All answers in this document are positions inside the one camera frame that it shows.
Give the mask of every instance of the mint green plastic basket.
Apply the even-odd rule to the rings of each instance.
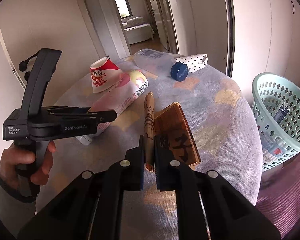
[[[267,133],[274,141],[280,141],[285,150],[282,155],[271,160],[264,153],[262,171],[267,171],[300,152],[300,89],[284,77],[262,73],[252,82],[252,94],[252,112],[260,137]],[[290,111],[279,125],[272,115],[282,101]]]

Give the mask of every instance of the cabinet handle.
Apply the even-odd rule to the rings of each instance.
[[[292,14],[294,14],[294,3],[293,3],[293,1],[291,1],[291,3],[292,3],[292,6],[293,6],[293,12],[292,12]]]

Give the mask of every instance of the wooden floor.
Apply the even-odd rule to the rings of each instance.
[[[135,44],[131,44],[131,55],[135,54],[137,51],[141,49],[154,49],[161,52],[167,52],[165,47],[160,43],[159,35],[155,33],[153,35],[153,40],[149,39],[147,41],[138,42]]]

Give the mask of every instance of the floral tablecloth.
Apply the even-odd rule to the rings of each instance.
[[[137,69],[132,57],[116,62],[123,71]],[[40,210],[82,171],[100,172],[138,146],[144,126],[144,97],[152,91],[155,110],[178,101],[188,120],[201,157],[196,171],[218,171],[252,204],[256,204],[262,148],[252,111],[237,84],[207,65],[183,82],[143,71],[149,87],[89,145],[76,138],[56,141],[50,180],[37,199]],[[56,105],[91,106],[90,74],[74,84]],[[155,175],[145,171],[144,190],[125,192],[121,239],[178,239],[174,192],[159,192]]]

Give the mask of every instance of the red and white paper cup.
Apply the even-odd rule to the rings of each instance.
[[[103,57],[90,66],[94,93],[102,92],[120,81],[123,73],[111,60]]]

